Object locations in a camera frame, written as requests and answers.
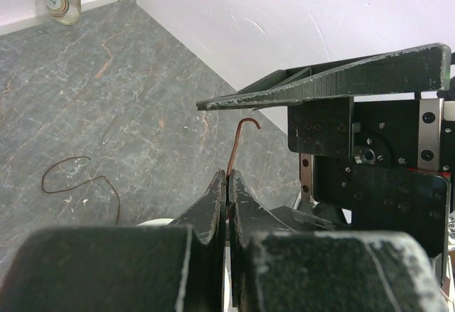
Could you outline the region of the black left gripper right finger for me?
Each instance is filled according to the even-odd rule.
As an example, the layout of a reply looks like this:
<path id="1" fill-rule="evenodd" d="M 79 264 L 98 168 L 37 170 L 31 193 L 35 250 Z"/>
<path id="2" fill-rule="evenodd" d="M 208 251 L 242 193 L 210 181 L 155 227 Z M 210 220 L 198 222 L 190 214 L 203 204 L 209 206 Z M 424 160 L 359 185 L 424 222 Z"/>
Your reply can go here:
<path id="1" fill-rule="evenodd" d="M 248 188 L 241 172 L 233 170 L 227 180 L 232 304 L 239 311 L 259 311 L 263 298 L 255 282 L 247 282 L 253 266 L 248 244 L 255 232 L 314 232 L 341 229 L 341 213 L 310 203 L 303 210 L 281 206 L 266 209 Z"/>

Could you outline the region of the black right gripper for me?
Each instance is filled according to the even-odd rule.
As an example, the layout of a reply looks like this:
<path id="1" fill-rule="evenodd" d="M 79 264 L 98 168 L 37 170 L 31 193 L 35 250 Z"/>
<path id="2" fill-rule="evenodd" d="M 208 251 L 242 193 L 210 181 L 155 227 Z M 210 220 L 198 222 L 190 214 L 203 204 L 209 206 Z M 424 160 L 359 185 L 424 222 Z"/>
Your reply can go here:
<path id="1" fill-rule="evenodd" d="M 317 100 L 288 109 L 288 143 L 300 155 L 303 194 L 351 211 L 354 230 L 406 232 L 438 255 L 454 209 L 450 67 L 450 47 L 431 43 L 276 70 L 196 107 L 262 109 Z M 433 91 L 443 92 L 402 101 L 342 98 Z"/>

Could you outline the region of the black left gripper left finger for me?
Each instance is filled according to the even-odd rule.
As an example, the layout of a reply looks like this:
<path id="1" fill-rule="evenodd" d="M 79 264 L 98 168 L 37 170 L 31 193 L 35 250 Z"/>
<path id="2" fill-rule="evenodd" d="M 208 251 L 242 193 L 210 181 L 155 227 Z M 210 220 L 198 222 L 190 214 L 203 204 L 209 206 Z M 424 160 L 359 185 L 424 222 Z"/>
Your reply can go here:
<path id="1" fill-rule="evenodd" d="M 168 226 L 174 311 L 224 309 L 226 194 L 225 172 L 218 170 L 204 194 Z"/>

